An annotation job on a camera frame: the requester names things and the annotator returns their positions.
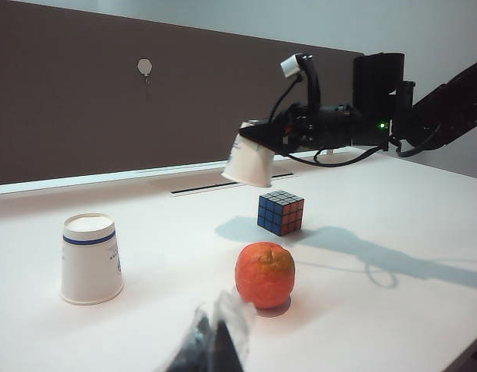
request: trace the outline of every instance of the black robotic arm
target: black robotic arm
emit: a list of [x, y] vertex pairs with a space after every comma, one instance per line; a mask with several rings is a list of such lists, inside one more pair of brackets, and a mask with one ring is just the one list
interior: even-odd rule
[[[378, 150], [396, 146], [401, 157], [434, 150], [452, 142], [477, 126], [477, 63], [447, 84], [442, 84], [416, 105], [414, 83], [403, 80], [401, 53], [378, 53], [354, 60], [353, 105], [323, 106], [312, 56], [294, 54], [282, 62], [287, 78], [295, 77], [280, 97], [268, 120], [239, 130], [240, 134], [276, 153], [290, 156], [300, 148], [318, 150], [343, 146], [375, 146], [359, 161]], [[307, 105], [292, 104], [275, 115], [276, 108], [290, 89], [307, 78]], [[412, 148], [402, 151], [402, 140]]]

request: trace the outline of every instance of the black cable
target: black cable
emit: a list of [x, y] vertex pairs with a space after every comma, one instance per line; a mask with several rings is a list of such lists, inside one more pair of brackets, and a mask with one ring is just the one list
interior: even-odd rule
[[330, 164], [330, 163], [320, 163], [318, 161], [316, 162], [313, 162], [313, 161], [307, 161], [307, 160], [304, 160], [304, 159], [300, 159], [299, 157], [295, 157], [293, 156], [292, 154], [287, 154], [287, 156], [290, 158], [290, 159], [294, 159], [295, 161], [300, 161], [301, 163], [304, 163], [304, 164], [309, 164], [309, 165], [314, 165], [316, 167], [327, 167], [327, 168], [334, 168], [334, 167], [343, 167], [345, 165], [349, 165], [349, 164], [354, 164], [354, 163], [357, 163], [358, 161], [360, 160], [364, 160], [365, 158], [373, 155], [376, 151], [378, 150], [383, 150], [383, 145], [379, 145], [377, 147], [373, 147], [371, 149], [368, 149], [367, 151], [365, 151], [364, 153], [362, 153], [361, 155], [359, 155], [358, 157], [355, 157], [354, 159], [351, 159], [351, 160], [347, 160], [347, 161], [344, 161], [343, 163], [333, 163], [333, 164]]
[[321, 153], [321, 151], [324, 150], [324, 147], [320, 148], [316, 154], [313, 156], [313, 160], [316, 162], [316, 163], [319, 163], [319, 161], [317, 161], [317, 157], [319, 156], [319, 154]]
[[297, 74], [295, 77], [295, 80], [292, 81], [292, 84], [290, 84], [287, 90], [280, 96], [280, 98], [278, 98], [278, 101], [276, 101], [275, 105], [273, 106], [273, 110], [271, 110], [271, 115], [269, 115], [268, 124], [271, 124], [271, 122], [273, 121], [275, 112], [278, 109], [278, 106], [280, 106], [280, 103], [282, 103], [282, 100], [290, 93], [290, 91], [293, 89], [295, 84], [300, 83], [301, 81], [302, 81], [302, 75]]
[[395, 137], [391, 136], [390, 137], [390, 142], [396, 146], [396, 154], [399, 157], [413, 157], [414, 155], [417, 155], [421, 151], [424, 151], [424, 147], [429, 144], [429, 142], [433, 139], [433, 137], [438, 133], [438, 130], [440, 130], [441, 124], [438, 124], [436, 129], [430, 134], [428, 138], [426, 138], [421, 144], [417, 145], [416, 147], [413, 147], [410, 150], [402, 151], [402, 143], [396, 139]]

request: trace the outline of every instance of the upside-down paper cup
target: upside-down paper cup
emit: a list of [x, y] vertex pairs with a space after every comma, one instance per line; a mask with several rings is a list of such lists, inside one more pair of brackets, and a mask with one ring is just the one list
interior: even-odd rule
[[[243, 122], [240, 126], [255, 125], [255, 121]], [[223, 177], [235, 181], [268, 188], [273, 174], [273, 156], [275, 153], [250, 139], [237, 134], [230, 152]]]
[[115, 224], [108, 215], [86, 213], [63, 224], [61, 296], [75, 305], [114, 298], [123, 288]]

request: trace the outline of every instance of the mandarin orange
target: mandarin orange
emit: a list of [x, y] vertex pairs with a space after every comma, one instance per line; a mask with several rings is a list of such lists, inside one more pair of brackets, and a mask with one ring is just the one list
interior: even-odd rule
[[295, 263], [288, 250], [272, 242], [244, 247], [235, 265], [235, 283], [242, 300], [257, 308], [274, 308], [290, 296]]

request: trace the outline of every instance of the rubik's cube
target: rubik's cube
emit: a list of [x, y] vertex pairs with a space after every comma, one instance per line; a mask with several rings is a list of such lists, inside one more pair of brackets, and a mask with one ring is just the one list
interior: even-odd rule
[[278, 190], [259, 196], [257, 224], [278, 236], [300, 230], [304, 199]]

